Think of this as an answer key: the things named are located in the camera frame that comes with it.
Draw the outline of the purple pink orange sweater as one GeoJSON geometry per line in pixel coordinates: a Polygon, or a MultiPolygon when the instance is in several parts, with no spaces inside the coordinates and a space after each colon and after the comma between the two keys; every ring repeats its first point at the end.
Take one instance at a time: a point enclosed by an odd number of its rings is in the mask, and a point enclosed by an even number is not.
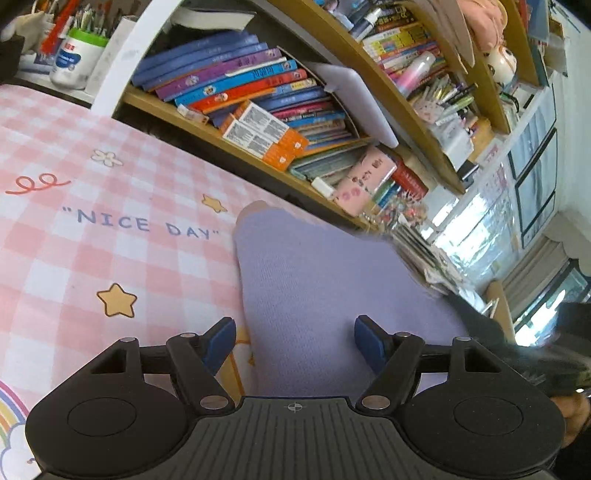
{"type": "Polygon", "coordinates": [[[384,240],[263,201],[240,212],[233,238],[259,395],[358,398],[374,378],[355,343],[360,315],[435,345],[468,332],[448,298],[420,285],[384,240]]]}

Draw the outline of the black fabric storage bag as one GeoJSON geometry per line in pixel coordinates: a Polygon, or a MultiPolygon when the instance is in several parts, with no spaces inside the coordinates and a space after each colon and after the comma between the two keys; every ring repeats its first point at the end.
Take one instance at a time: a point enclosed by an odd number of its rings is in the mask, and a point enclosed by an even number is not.
{"type": "Polygon", "coordinates": [[[561,336],[549,329],[525,340],[508,336],[496,320],[480,313],[464,298],[448,294],[445,302],[467,334],[549,396],[582,393],[590,389],[590,342],[561,336]]]}

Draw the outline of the stack of papers and notebooks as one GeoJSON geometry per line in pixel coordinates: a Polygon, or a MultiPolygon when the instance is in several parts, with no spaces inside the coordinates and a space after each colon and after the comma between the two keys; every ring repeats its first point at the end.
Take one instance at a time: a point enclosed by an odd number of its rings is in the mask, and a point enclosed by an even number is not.
{"type": "Polygon", "coordinates": [[[399,256],[422,285],[442,293],[460,293],[463,277],[448,263],[446,256],[438,253],[419,233],[397,224],[390,236],[399,256]]]}

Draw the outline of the pink checked cartoon desk mat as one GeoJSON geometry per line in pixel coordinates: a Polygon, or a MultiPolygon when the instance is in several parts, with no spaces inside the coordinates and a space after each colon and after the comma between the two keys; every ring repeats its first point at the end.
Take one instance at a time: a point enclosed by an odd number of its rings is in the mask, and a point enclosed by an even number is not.
{"type": "Polygon", "coordinates": [[[39,91],[1,89],[1,475],[40,469],[34,406],[122,337],[242,322],[233,230],[262,200],[211,163],[39,91]]]}

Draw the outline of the red thick dictionary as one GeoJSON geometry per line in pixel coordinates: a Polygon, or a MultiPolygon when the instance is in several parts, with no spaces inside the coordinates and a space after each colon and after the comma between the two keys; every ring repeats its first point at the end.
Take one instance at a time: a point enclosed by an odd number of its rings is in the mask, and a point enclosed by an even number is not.
{"type": "Polygon", "coordinates": [[[394,182],[398,183],[416,200],[422,200],[429,192],[428,187],[420,177],[412,169],[407,167],[402,160],[397,162],[397,168],[394,170],[392,178],[394,182]]]}

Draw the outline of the pink sticker tumbler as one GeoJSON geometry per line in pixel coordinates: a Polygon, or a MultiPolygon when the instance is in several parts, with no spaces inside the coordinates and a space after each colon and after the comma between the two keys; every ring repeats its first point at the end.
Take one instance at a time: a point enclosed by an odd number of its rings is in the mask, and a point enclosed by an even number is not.
{"type": "Polygon", "coordinates": [[[397,163],[377,147],[369,147],[363,158],[349,170],[335,188],[334,202],[358,217],[378,188],[396,171],[397,163]]]}

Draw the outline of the white storage box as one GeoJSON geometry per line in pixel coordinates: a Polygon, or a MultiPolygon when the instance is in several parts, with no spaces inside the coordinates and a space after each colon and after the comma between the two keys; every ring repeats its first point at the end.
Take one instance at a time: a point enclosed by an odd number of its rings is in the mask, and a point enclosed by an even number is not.
{"type": "Polygon", "coordinates": [[[435,134],[443,152],[452,162],[464,162],[474,151],[470,134],[459,116],[439,125],[435,134]]]}

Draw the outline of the wooden white bookshelf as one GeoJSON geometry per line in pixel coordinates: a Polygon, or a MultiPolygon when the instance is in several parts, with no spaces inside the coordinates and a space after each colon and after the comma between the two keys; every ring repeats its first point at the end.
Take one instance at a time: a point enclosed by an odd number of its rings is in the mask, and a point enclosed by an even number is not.
{"type": "MultiPolygon", "coordinates": [[[[182,134],[186,147],[205,161],[294,201],[308,213],[339,226],[367,227],[366,221],[349,216],[304,181],[266,165],[226,142],[213,127],[193,124],[173,106],[131,86],[132,73],[178,6],[176,1],[150,1],[143,7],[93,100],[92,113],[128,120],[134,127],[160,126],[166,140],[182,134]]],[[[263,17],[259,36],[303,61],[352,114],[366,141],[379,137],[370,131],[365,117],[375,106],[378,118],[400,141],[400,151],[412,151],[449,192],[465,194],[450,156],[396,85],[337,20],[311,1],[254,1],[252,7],[263,17]]]]}

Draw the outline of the lower orange toothpaste box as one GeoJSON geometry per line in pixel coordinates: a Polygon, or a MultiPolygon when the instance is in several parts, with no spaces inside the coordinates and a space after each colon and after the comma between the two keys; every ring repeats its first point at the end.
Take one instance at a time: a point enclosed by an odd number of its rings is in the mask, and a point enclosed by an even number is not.
{"type": "Polygon", "coordinates": [[[290,150],[277,145],[263,134],[235,119],[232,115],[219,127],[221,138],[242,148],[263,163],[281,172],[286,171],[296,156],[290,150]]]}

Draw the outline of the orange toothpaste box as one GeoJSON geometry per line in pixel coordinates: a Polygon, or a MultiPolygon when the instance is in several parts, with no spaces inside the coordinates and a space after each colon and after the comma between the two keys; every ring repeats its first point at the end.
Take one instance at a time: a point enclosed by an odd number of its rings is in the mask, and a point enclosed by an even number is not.
{"type": "Polygon", "coordinates": [[[290,150],[277,145],[263,134],[235,119],[232,115],[219,127],[221,138],[242,148],[263,163],[281,172],[286,171],[296,156],[290,150]]]}
{"type": "Polygon", "coordinates": [[[233,112],[233,116],[273,143],[280,145],[285,150],[290,150],[297,157],[304,155],[304,151],[308,147],[307,138],[250,100],[240,104],[233,112]]]}

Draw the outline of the clear pen holder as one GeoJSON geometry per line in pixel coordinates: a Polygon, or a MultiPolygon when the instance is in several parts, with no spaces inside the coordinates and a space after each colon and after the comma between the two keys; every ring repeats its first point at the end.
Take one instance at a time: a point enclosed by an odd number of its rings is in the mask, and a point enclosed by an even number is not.
{"type": "Polygon", "coordinates": [[[442,126],[465,117],[475,102],[477,87],[475,83],[465,84],[446,74],[413,93],[410,104],[427,126],[442,126]]]}

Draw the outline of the upper orange toothpaste box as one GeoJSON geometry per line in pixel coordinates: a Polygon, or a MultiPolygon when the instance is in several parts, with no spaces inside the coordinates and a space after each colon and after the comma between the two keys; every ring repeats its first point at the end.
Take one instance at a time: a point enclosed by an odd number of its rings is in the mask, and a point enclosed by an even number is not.
{"type": "Polygon", "coordinates": [[[308,147],[307,138],[250,100],[240,104],[233,112],[233,116],[273,143],[280,145],[285,150],[290,150],[297,157],[304,155],[304,151],[308,147]]]}

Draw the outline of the pink gradient bottle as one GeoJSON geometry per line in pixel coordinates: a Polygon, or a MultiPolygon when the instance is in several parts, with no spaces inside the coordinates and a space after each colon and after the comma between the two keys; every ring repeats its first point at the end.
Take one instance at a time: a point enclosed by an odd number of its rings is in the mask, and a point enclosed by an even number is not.
{"type": "Polygon", "coordinates": [[[396,86],[404,98],[408,98],[418,88],[421,81],[429,74],[436,59],[432,52],[425,51],[396,80],[396,86]]]}

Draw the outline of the white green-lid pen jar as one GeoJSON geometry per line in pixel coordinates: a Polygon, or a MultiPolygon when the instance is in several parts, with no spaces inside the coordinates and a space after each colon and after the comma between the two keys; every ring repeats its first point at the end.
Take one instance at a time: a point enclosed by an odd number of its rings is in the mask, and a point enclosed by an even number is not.
{"type": "Polygon", "coordinates": [[[109,39],[71,28],[55,56],[50,81],[60,88],[83,90],[109,39]]]}

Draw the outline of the small white spray bottle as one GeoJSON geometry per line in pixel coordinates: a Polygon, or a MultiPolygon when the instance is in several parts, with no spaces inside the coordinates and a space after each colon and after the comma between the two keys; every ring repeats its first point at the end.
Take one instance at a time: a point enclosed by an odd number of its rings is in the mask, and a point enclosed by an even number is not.
{"type": "Polygon", "coordinates": [[[374,25],[377,22],[377,19],[380,18],[382,14],[382,9],[380,7],[376,7],[369,12],[362,19],[360,19],[356,24],[353,26],[351,30],[349,30],[349,34],[351,34],[353,40],[356,42],[361,42],[363,38],[366,38],[369,35],[370,31],[374,28],[374,25]]]}

